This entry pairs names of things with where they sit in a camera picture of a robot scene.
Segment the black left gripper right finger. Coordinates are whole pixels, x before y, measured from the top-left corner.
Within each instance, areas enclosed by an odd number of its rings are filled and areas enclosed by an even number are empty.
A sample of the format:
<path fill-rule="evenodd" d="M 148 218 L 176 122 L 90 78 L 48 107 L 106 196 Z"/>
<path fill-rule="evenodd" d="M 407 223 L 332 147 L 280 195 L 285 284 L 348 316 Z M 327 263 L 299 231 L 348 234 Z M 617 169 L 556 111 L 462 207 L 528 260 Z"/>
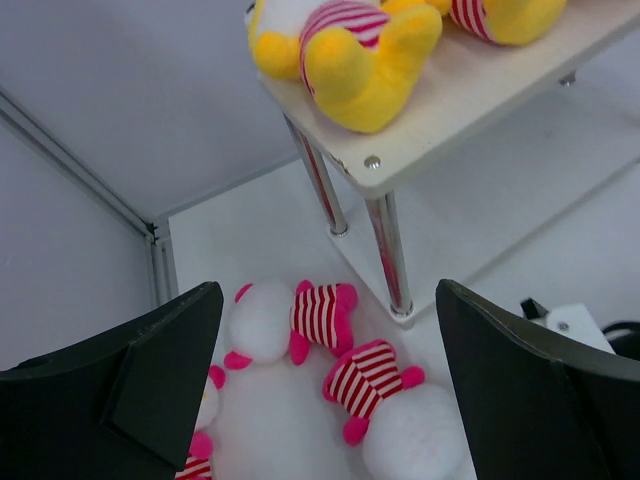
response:
<path fill-rule="evenodd" d="M 636 479 L 639 363 L 443 279 L 436 310 L 480 479 Z"/>

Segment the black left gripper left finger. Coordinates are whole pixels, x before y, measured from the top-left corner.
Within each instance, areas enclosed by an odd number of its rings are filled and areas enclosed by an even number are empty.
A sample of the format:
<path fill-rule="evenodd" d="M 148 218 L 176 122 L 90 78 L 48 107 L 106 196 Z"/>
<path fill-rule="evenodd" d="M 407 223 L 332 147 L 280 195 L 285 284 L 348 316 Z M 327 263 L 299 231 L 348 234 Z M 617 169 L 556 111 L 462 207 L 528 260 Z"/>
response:
<path fill-rule="evenodd" d="M 1 374 L 4 479 L 172 479 L 186 464 L 223 293 L 154 311 Z"/>

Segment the pink plush face down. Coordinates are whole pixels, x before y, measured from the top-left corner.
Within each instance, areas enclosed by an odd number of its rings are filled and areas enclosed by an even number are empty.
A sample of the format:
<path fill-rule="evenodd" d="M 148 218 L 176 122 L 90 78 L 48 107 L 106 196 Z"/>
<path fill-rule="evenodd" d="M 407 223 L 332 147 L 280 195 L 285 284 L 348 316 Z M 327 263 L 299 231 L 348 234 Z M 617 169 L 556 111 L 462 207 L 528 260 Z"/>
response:
<path fill-rule="evenodd" d="M 398 366 L 395 348 L 374 340 L 341 355 L 324 397 L 348 414 L 342 436 L 359 446 L 375 479 L 451 479 L 467 442 L 456 401 L 418 365 Z"/>

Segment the yellow frog plush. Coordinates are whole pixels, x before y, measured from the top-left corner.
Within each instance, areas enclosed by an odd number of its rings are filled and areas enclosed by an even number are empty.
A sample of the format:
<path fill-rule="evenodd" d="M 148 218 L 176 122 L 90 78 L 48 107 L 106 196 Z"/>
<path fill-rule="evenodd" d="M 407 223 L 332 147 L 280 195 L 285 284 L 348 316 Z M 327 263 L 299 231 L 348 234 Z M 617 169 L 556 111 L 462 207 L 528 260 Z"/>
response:
<path fill-rule="evenodd" d="M 245 13 L 258 71 L 301 83 L 341 127 L 371 134 L 405 107 L 443 30 L 441 1 L 253 1 Z"/>
<path fill-rule="evenodd" d="M 430 1 L 441 14 L 479 39 L 500 46 L 527 45 L 548 32 L 562 15 L 565 0 Z"/>

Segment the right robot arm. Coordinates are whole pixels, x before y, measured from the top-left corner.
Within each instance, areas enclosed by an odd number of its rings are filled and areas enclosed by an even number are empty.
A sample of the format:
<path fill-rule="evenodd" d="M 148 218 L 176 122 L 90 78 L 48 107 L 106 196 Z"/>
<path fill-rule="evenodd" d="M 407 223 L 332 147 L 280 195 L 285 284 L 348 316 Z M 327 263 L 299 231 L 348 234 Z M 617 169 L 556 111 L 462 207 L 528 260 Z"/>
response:
<path fill-rule="evenodd" d="M 602 333 L 617 355 L 640 360 L 638 321 L 617 321 L 604 327 Z"/>

